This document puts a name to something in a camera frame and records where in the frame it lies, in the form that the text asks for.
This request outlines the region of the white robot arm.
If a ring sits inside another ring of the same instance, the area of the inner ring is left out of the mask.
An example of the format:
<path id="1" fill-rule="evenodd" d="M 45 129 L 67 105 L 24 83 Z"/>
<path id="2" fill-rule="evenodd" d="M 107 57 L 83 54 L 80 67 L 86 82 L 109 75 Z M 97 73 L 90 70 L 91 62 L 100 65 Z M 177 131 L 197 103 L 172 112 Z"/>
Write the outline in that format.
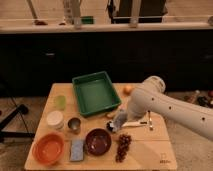
<path id="1" fill-rule="evenodd" d="M 142 118 L 148 111 L 155 112 L 213 141 L 213 110 L 171 98 L 164 94 L 165 89 L 165 82 L 158 76 L 138 84 L 127 103 L 129 117 Z"/>

